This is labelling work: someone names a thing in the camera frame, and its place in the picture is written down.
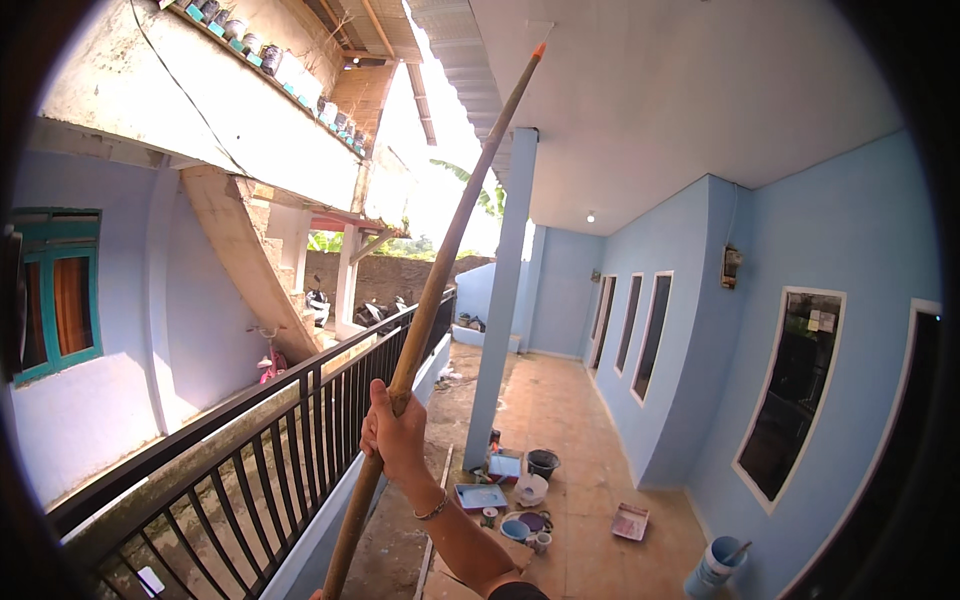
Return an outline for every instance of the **teal window frame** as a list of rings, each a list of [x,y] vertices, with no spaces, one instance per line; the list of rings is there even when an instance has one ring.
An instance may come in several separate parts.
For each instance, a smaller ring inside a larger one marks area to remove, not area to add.
[[[50,218],[54,213],[59,215],[70,213],[83,216],[95,215],[96,221],[51,222]],[[47,222],[22,224],[16,222],[16,217],[20,215],[43,214],[47,215]],[[24,264],[40,263],[40,320],[43,327],[43,345],[47,355],[46,362],[34,365],[13,377],[13,384],[19,386],[104,355],[100,339],[100,318],[97,304],[97,251],[100,242],[101,211],[76,208],[31,208],[15,210],[12,212],[12,216],[14,230],[23,234]],[[87,291],[89,294],[90,329],[93,345],[90,348],[84,348],[63,356],[60,354],[57,312],[54,306],[54,262],[61,258],[82,256],[85,256],[89,261]]]

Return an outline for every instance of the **black railing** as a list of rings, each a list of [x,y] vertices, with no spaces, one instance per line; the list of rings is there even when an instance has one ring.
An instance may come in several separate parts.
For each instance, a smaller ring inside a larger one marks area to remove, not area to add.
[[[424,359],[448,331],[454,301],[454,291],[447,290]],[[175,485],[124,507],[126,524],[119,531],[84,540],[83,564],[77,567],[97,595],[259,596],[358,455],[370,382],[377,377],[389,382],[416,308],[243,394],[51,512],[55,529],[61,535],[70,531],[184,450],[297,385],[295,395],[245,428],[250,433],[217,447]],[[372,335],[373,345],[322,374],[324,364]]]

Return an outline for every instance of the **doorway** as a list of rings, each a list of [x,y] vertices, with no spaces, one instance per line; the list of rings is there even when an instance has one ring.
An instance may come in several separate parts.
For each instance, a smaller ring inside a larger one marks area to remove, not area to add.
[[[844,595],[883,537],[917,458],[940,363],[940,305],[913,299],[900,384],[874,460],[847,511],[784,598]]]
[[[616,275],[604,276],[600,280],[600,301],[593,317],[593,329],[590,330],[590,358],[587,369],[596,371],[603,353],[603,343],[607,339],[607,325],[610,324],[610,311],[613,306],[613,290],[616,287]]]

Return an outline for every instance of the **concrete stairs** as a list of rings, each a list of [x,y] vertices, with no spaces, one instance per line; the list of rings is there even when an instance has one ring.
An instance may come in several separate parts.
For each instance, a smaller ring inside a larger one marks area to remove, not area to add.
[[[246,178],[219,167],[184,169],[180,178],[197,218],[260,326],[284,326],[275,343],[289,365],[324,349],[315,336],[313,311],[296,289],[296,270],[280,266],[283,241],[267,237],[270,203],[252,196]]]

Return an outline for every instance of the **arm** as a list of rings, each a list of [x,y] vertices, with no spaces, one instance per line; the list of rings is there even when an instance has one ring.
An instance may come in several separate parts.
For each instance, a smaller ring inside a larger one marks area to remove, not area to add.
[[[384,474],[400,488],[417,515],[429,515],[444,499],[444,489],[423,460],[426,409],[411,398],[406,412],[397,419],[379,379],[371,382],[370,395],[371,408],[363,421],[360,448],[367,456],[378,450]],[[452,498],[439,515],[422,523],[450,570],[484,598],[503,584],[520,581],[507,552]]]

